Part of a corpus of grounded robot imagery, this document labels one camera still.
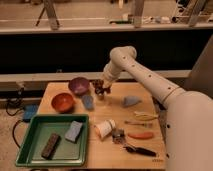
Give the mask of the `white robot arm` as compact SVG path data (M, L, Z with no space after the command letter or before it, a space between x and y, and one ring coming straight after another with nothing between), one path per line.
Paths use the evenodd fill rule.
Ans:
M167 109L166 171L213 171L213 99L186 91L139 64L136 56L133 46L113 48L103 70L104 86L125 70Z

